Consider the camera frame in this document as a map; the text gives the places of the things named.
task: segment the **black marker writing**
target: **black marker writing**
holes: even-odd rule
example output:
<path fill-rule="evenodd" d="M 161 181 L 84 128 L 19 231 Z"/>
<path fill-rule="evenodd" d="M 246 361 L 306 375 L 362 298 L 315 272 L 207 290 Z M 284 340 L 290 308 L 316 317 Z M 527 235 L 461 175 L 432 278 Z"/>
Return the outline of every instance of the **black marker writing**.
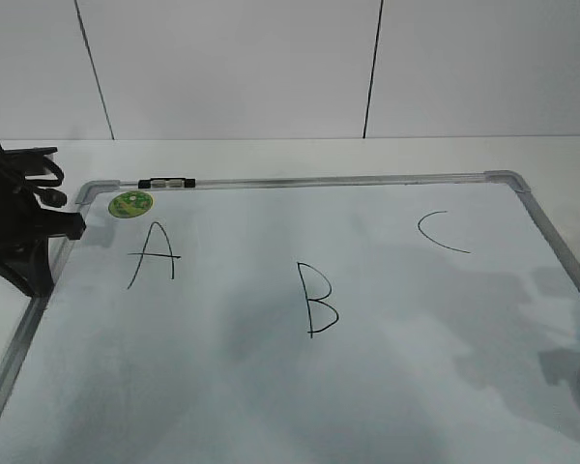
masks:
<path fill-rule="evenodd" d="M 429 218 L 430 216 L 440 215 L 440 214 L 443 214 L 443 213 L 446 213 L 446 212 L 447 211 L 435 211 L 434 213 L 430 213 L 429 215 L 425 215 L 424 217 L 422 217 L 421 219 L 419 219 L 419 222 L 417 222 L 417 228 L 422 233 L 423 237 L 425 237 L 430 242 L 438 245 L 439 247 L 443 247 L 443 248 L 446 248 L 446 249 L 450 249 L 451 251 L 458 251 L 460 253 L 468 253 L 468 254 L 470 254 L 471 252 L 470 251 L 466 251 L 465 249 L 454 248 L 452 246 L 446 246 L 444 244 L 441 244 L 440 242 L 435 241 L 429 235 L 427 235 L 425 232 L 423 232 L 423 229 L 421 228 L 421 224 L 423 223 L 423 221 L 425 219 Z"/>
<path fill-rule="evenodd" d="M 305 277 L 303 276 L 303 271 L 302 271 L 301 267 L 310 268 L 312 271 L 315 271 L 323 279 L 325 279 L 325 281 L 327 282 L 327 285 L 329 285 L 329 291 L 327 292 L 327 294 L 324 297 L 313 298 L 313 297 L 310 297 L 307 294 L 307 286 L 305 285 Z M 330 304 L 325 303 L 325 300 L 333 292 L 333 287 L 331 286 L 331 283 L 329 282 L 329 280 L 327 279 L 327 277 L 324 274 L 322 274 L 320 271 L 318 271 L 316 268 L 314 268 L 313 266 L 309 266 L 306 263 L 297 262 L 297 268 L 299 269 L 299 276 L 301 277 L 301 284 L 303 285 L 303 291 L 304 291 L 304 294 L 305 294 L 305 303 L 307 304 L 307 316 L 309 317 L 309 332 L 308 333 L 309 333 L 309 337 L 310 338 L 313 338 L 313 335 L 314 334 L 318 334 L 320 332 L 323 332 L 326 329 L 328 329 L 330 326 L 336 324 L 337 321 L 339 321 L 339 313 Z M 312 319 L 311 319 L 311 304 L 318 304 L 318 305 L 322 305 L 322 306 L 327 307 L 328 309 L 330 309 L 335 314 L 335 320 L 332 321 L 329 325 L 323 327 L 322 329 L 318 329 L 316 331 L 313 330 L 313 322 L 312 322 Z"/>
<path fill-rule="evenodd" d="M 159 228 L 159 230 L 163 233 L 163 236 L 165 237 L 165 242 L 167 243 L 167 249 L 169 250 L 169 254 L 147 253 L 146 252 L 146 247 L 148 246 L 148 241 L 150 240 L 151 234 L 153 233 L 154 226 L 157 226 Z M 170 260 L 172 261 L 172 275 L 171 275 L 172 280 L 174 280 L 174 260 L 181 259 L 180 256 L 175 256 L 174 253 L 172 253 L 172 245 L 170 244 L 170 239 L 167 236 L 167 233 L 165 232 L 165 229 L 163 228 L 163 226 L 161 224 L 159 224 L 157 221 L 154 221 L 151 224 L 151 226 L 148 228 L 148 234 L 146 235 L 146 241 L 144 242 L 144 246 L 142 247 L 142 250 L 139 253 L 129 253 L 129 255 L 139 255 L 139 261 L 137 261 L 137 267 L 135 268 L 135 273 L 133 274 L 133 278 L 131 279 L 129 286 L 127 287 L 128 290 L 133 286 L 133 283 L 135 282 L 135 279 L 137 278 L 137 274 L 139 273 L 139 270 L 142 267 L 142 261 L 144 260 L 144 256 L 157 256 L 157 257 L 162 257 L 162 258 L 170 258 Z"/>

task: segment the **panel seam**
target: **panel seam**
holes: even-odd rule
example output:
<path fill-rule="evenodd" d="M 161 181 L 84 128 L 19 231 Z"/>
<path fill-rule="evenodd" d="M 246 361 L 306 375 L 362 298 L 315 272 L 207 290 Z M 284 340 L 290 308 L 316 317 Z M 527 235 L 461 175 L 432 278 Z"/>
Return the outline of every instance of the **panel seam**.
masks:
<path fill-rule="evenodd" d="M 374 87 L 374 73 L 376 71 L 376 59 L 378 57 L 378 42 L 380 41 L 380 26 L 383 20 L 383 6 L 385 0 L 380 0 L 380 10 L 378 11 L 378 25 L 376 26 L 376 39 L 374 41 L 374 53 L 371 61 L 371 74 L 369 76 L 369 90 L 367 91 L 367 106 L 365 109 L 365 123 L 363 125 L 363 137 L 367 136 L 367 124 L 369 123 L 369 107 L 371 106 L 371 92 Z"/>
<path fill-rule="evenodd" d="M 90 65 L 92 66 L 93 74 L 95 75 L 95 82 L 97 82 L 97 90 L 99 91 L 101 106 L 103 107 L 103 113 L 105 114 L 105 121 L 107 122 L 107 126 L 109 127 L 109 134 L 111 135 L 112 140 L 116 140 L 116 138 L 114 137 L 114 129 L 112 128 L 112 123 L 109 120 L 109 113 L 107 112 L 107 104 L 105 104 L 105 97 L 103 96 L 103 90 L 101 88 L 101 83 L 99 81 L 99 74 L 97 73 L 97 67 L 95 66 L 95 60 L 93 59 L 93 52 L 90 49 L 90 43 L 88 42 L 88 35 L 86 34 L 86 28 L 84 27 L 84 20 L 81 16 L 81 10 L 79 9 L 79 4 L 77 3 L 77 0 L 73 0 L 73 3 L 75 4 L 75 11 L 77 12 L 77 22 L 79 23 L 81 37 L 84 41 L 86 51 L 88 52 L 88 59 L 90 60 Z"/>

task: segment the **whiteboard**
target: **whiteboard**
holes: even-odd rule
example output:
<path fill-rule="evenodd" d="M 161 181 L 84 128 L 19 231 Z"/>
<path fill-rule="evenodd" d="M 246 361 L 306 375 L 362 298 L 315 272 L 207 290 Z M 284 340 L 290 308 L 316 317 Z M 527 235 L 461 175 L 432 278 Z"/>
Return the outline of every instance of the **whiteboard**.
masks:
<path fill-rule="evenodd" d="M 131 219 L 116 195 L 0 463 L 580 463 L 580 295 L 508 186 L 164 190 Z"/>

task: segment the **white table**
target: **white table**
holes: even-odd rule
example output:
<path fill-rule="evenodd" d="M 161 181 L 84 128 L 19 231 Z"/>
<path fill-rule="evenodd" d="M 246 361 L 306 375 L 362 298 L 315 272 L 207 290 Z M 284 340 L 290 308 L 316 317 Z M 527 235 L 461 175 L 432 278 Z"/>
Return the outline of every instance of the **white table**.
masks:
<path fill-rule="evenodd" d="M 520 173 L 580 261 L 580 137 L 260 141 L 10 141 L 57 146 L 69 209 L 90 180 L 431 174 L 510 169 Z M 26 299 L 0 279 L 0 358 Z"/>

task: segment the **white wall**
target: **white wall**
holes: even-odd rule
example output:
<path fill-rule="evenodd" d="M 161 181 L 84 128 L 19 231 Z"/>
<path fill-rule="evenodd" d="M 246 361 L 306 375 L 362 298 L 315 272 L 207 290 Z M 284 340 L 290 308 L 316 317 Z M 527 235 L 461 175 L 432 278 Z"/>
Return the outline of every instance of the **white wall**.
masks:
<path fill-rule="evenodd" d="M 580 134 L 580 0 L 385 0 L 368 136 Z"/>
<path fill-rule="evenodd" d="M 73 1 L 0 0 L 0 137 L 109 138 Z"/>
<path fill-rule="evenodd" d="M 116 138 L 360 137 L 380 0 L 79 0 Z"/>
<path fill-rule="evenodd" d="M 360 137 L 380 0 L 78 0 L 116 138 Z M 367 136 L 580 134 L 580 0 L 384 0 Z M 0 0 L 0 137 L 107 138 L 73 0 Z"/>

